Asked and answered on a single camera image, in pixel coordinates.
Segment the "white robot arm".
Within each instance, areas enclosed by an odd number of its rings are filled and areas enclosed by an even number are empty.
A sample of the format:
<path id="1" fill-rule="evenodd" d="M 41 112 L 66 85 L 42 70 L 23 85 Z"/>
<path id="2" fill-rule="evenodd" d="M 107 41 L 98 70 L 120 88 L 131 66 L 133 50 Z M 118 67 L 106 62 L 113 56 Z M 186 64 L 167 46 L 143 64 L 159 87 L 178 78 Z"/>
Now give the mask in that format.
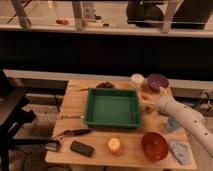
<path id="1" fill-rule="evenodd" d="M 191 133 L 213 158 L 213 133 L 207 129 L 201 113 L 180 103 L 164 88 L 155 100 L 148 93 L 140 92 L 140 100 L 145 106 L 151 104 L 161 114 L 172 117 L 180 126 Z"/>

